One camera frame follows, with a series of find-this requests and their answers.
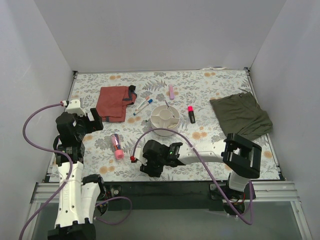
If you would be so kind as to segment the beige long eraser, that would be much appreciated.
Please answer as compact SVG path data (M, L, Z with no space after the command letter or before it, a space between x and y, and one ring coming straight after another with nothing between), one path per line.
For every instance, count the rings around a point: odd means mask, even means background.
M169 125L167 128L168 129L172 129L172 128L175 128L177 126L177 124L171 124L171 125Z

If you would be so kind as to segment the pink clear pencil case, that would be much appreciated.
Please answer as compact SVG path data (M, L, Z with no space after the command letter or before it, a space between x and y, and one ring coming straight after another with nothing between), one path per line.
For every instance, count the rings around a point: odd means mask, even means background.
M118 134L112 134L111 136L112 148L114 151L114 156L117 160L121 160L124 158L124 151L121 147L120 138Z

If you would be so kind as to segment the purple gel pen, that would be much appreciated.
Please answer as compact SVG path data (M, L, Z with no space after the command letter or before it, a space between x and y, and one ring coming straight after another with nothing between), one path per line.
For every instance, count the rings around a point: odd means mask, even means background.
M171 113L172 117L173 117L173 118L175 118L175 115L174 115L174 113L173 113L173 111L172 111L172 109L171 109L170 105L168 104L168 102L167 102L166 100L164 100L164 102L165 102L165 104L166 104L166 106L167 106L167 109L170 111L170 113Z

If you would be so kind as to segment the pink black highlighter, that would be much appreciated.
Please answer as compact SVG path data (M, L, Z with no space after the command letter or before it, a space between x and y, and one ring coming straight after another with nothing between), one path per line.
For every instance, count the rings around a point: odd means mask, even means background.
M196 123L196 120L195 120L195 115L194 115L194 109L192 106L188 106L187 107L187 110L188 110L188 116L189 116L189 120L192 124L195 124Z

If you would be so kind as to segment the light pink highlighter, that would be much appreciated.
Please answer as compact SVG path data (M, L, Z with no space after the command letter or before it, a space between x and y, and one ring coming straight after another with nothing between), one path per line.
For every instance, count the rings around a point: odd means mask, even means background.
M174 87L172 84L168 85L168 92L169 92L169 99L174 100L175 99L175 94L174 94Z

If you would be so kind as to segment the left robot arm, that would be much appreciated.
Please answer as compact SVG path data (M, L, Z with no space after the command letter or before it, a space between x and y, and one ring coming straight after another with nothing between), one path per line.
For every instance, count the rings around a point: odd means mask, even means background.
M82 178L87 134L103 129L102 118L95 108L88 115L63 112L56 120L58 136L53 149L59 174L59 203L54 228L49 240L94 240L96 229L93 214L97 200L106 196L106 187L99 174Z

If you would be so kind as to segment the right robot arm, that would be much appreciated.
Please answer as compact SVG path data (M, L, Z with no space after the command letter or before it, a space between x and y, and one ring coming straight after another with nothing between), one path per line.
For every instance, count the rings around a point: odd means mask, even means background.
M141 162L140 171L157 178L161 176L164 166L175 168L201 161L226 164L231 169L226 192L232 199L243 195L249 180L260 177L261 156L260 145L235 133L229 133L224 140L201 143L196 147L182 142L167 146L148 140L143 148L136 148L133 154L133 158Z

